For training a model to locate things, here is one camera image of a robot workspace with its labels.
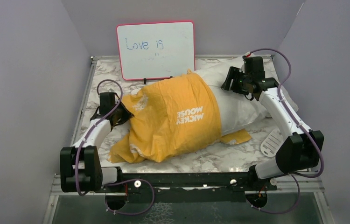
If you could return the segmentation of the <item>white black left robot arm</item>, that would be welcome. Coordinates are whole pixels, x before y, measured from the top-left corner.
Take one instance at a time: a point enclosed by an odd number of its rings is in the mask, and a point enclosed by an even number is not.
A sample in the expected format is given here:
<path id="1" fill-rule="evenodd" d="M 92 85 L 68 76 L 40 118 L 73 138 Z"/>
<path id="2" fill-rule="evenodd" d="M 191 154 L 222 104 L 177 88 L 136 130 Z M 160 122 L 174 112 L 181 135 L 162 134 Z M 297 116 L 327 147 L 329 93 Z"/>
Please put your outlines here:
<path id="1" fill-rule="evenodd" d="M 126 123 L 132 116 L 117 93 L 103 92 L 99 95 L 99 106 L 90 118 L 88 129 L 72 146 L 63 147 L 60 151 L 63 192 L 84 195 L 101 189 L 103 172 L 98 150 L 112 129 Z"/>

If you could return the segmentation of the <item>white pillow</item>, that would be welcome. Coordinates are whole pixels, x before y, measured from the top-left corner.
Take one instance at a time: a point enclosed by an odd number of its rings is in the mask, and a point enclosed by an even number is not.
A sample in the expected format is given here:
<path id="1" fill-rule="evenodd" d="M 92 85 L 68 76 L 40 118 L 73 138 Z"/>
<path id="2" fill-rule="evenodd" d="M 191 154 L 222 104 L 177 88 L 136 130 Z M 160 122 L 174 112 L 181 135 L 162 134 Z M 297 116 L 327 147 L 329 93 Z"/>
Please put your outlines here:
<path id="1" fill-rule="evenodd" d="M 204 80 L 216 98 L 223 136 L 271 117 L 269 111 L 255 99 L 249 101 L 244 95 L 221 89 L 231 66 L 244 68 L 244 61 L 241 57 L 234 59 L 202 58 L 196 60 L 196 65 L 195 73 Z"/>

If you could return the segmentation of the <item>white printed label tag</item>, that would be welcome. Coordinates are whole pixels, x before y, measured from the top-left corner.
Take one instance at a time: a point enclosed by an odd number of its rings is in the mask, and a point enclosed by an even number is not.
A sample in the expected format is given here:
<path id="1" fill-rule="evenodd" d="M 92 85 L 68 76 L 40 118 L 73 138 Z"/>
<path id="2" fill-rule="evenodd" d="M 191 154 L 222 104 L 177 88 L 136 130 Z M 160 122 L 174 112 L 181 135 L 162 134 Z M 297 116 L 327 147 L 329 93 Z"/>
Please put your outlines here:
<path id="1" fill-rule="evenodd" d="M 276 155 L 282 146 L 284 139 L 278 128 L 273 129 L 260 145 L 261 153 L 269 158 Z"/>

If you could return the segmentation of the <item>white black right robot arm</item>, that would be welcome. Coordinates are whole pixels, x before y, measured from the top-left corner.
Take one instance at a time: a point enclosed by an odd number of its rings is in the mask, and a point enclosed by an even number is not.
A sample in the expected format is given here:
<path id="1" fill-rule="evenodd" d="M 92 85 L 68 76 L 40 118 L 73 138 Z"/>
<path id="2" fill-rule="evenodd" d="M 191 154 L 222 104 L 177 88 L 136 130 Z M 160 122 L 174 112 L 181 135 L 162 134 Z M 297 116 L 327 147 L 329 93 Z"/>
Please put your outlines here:
<path id="1" fill-rule="evenodd" d="M 247 186 L 258 190 L 265 179 L 323 164 L 321 131 L 312 130 L 304 124 L 291 105 L 286 101 L 281 85 L 273 77 L 266 77 L 263 58 L 243 56 L 244 67 L 229 68 L 221 88 L 226 91 L 251 95 L 260 102 L 275 121 L 284 142 L 275 157 L 250 167 Z"/>

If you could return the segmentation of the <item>pink framed whiteboard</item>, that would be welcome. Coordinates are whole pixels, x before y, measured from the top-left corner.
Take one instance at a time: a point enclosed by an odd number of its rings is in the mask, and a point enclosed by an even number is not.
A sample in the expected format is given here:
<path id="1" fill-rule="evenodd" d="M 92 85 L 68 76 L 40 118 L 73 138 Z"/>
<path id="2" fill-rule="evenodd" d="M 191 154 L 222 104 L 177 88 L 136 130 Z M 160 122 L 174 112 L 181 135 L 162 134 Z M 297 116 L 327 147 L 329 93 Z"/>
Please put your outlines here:
<path id="1" fill-rule="evenodd" d="M 122 24 L 116 33 L 126 81 L 160 80 L 196 68 L 192 21 Z"/>

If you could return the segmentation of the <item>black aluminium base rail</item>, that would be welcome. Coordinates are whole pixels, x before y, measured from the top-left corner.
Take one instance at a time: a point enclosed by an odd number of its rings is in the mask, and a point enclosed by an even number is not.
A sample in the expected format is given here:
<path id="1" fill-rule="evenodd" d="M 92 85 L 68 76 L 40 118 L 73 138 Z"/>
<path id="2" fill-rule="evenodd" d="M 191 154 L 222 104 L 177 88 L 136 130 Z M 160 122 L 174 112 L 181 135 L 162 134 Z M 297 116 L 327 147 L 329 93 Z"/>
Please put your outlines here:
<path id="1" fill-rule="evenodd" d="M 88 196 L 128 203 L 245 202 L 246 195 L 322 193 L 319 178 L 283 176 L 249 183 L 246 173 L 125 173 L 119 186 L 102 186 Z"/>

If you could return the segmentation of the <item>blue yellow Mickey pillowcase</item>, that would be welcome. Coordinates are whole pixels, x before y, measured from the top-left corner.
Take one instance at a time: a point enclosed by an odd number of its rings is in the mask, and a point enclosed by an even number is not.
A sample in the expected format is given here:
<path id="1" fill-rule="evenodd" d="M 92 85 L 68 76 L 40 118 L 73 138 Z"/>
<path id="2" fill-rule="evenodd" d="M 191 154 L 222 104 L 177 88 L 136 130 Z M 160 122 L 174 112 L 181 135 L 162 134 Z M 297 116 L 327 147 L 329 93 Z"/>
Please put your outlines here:
<path id="1" fill-rule="evenodd" d="M 217 142 L 251 139 L 243 128 L 224 133 L 213 91 L 191 71 L 144 86 L 121 101 L 132 117 L 129 133 L 110 149 L 112 163 L 162 162 Z"/>

